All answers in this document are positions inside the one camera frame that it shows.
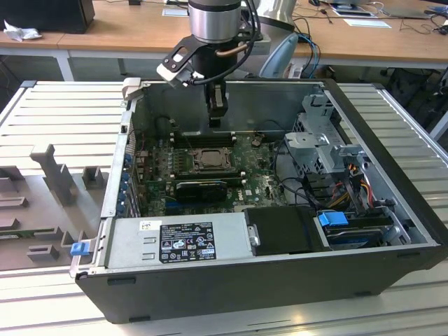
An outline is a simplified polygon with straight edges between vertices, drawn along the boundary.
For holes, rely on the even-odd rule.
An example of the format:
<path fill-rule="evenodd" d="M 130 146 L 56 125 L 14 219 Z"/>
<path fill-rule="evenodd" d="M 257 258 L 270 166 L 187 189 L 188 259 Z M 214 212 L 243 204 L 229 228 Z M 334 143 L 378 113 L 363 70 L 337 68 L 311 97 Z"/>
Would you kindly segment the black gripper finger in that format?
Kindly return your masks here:
<path fill-rule="evenodd" d="M 209 116 L 209 127 L 220 127 L 221 118 L 228 110 L 228 98 L 226 96 L 225 82 L 213 82 L 206 84 L 206 106 Z"/>

